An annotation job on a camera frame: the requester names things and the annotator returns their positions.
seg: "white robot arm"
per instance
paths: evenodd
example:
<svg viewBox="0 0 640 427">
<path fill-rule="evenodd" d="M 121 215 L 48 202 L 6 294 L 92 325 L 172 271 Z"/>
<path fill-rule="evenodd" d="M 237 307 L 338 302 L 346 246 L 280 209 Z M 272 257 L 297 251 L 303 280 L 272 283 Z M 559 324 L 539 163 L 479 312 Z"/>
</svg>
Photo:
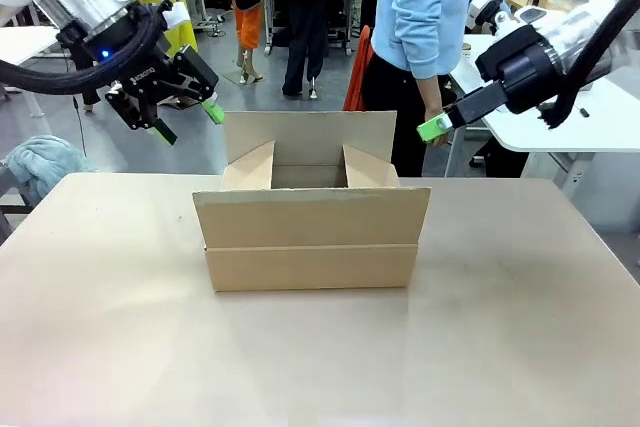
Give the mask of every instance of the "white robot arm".
<svg viewBox="0 0 640 427">
<path fill-rule="evenodd" d="M 166 55 L 163 32 L 189 20 L 182 2 L 163 0 L 0 0 L 0 25 L 34 1 L 60 29 L 58 40 L 90 56 L 94 67 L 78 72 L 37 72 L 0 61 L 0 82 L 32 92 L 71 95 L 116 82 L 107 101 L 131 129 L 155 128 L 173 144 L 175 134 L 157 115 L 157 103 L 171 96 L 204 101 L 214 95 L 217 75 L 185 46 Z"/>
<path fill-rule="evenodd" d="M 537 19 L 536 8 L 515 17 L 496 14 L 496 43 L 476 61 L 483 80 L 492 83 L 420 126 L 422 138 L 475 122 L 501 105 L 514 114 L 537 107 L 550 128 L 558 127 L 581 87 L 637 59 L 639 9 L 640 0 L 590 0 L 546 21 Z"/>
</svg>

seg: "red cloth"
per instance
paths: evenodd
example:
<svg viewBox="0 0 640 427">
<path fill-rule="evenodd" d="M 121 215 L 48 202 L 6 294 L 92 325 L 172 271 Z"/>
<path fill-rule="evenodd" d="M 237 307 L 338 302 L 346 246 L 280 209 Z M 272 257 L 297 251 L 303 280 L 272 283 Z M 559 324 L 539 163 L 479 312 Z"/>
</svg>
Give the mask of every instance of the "red cloth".
<svg viewBox="0 0 640 427">
<path fill-rule="evenodd" d="M 369 61 L 373 57 L 373 48 L 371 47 L 371 29 L 365 25 L 360 33 L 360 43 L 356 52 L 356 60 L 353 63 L 351 71 L 351 81 L 349 82 L 349 90 L 347 97 L 344 99 L 342 110 L 345 112 L 365 112 L 367 109 L 362 101 L 362 78 L 364 72 L 369 65 Z"/>
</svg>

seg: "metal cylinder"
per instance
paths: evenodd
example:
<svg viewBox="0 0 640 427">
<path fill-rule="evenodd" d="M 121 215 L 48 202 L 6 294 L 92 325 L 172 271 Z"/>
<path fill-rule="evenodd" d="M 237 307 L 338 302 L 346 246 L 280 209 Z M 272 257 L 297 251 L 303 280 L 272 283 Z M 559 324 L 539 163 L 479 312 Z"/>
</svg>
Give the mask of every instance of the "metal cylinder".
<svg viewBox="0 0 640 427">
<path fill-rule="evenodd" d="M 59 29 L 76 20 L 90 34 L 123 8 L 117 0 L 36 0 L 35 3 Z"/>
</svg>

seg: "light blue towel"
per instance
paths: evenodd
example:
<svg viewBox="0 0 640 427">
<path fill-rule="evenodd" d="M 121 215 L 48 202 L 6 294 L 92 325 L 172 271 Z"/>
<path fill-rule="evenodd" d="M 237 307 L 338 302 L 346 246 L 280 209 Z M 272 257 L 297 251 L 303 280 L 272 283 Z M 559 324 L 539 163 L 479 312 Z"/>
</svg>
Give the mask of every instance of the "light blue towel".
<svg viewBox="0 0 640 427">
<path fill-rule="evenodd" d="M 20 144 L 3 161 L 29 189 L 29 200 L 40 202 L 72 172 L 94 172 L 82 152 L 53 135 L 37 135 Z"/>
</svg>

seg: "orange pants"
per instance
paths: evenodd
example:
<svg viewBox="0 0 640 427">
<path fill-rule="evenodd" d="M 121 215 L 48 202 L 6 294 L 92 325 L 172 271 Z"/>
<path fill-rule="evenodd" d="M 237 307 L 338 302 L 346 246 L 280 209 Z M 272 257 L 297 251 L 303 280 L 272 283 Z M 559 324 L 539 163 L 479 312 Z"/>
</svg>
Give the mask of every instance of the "orange pants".
<svg viewBox="0 0 640 427">
<path fill-rule="evenodd" d="M 260 45 L 260 4 L 250 10 L 238 10 L 234 5 L 233 12 L 240 45 L 248 50 L 257 49 Z"/>
</svg>

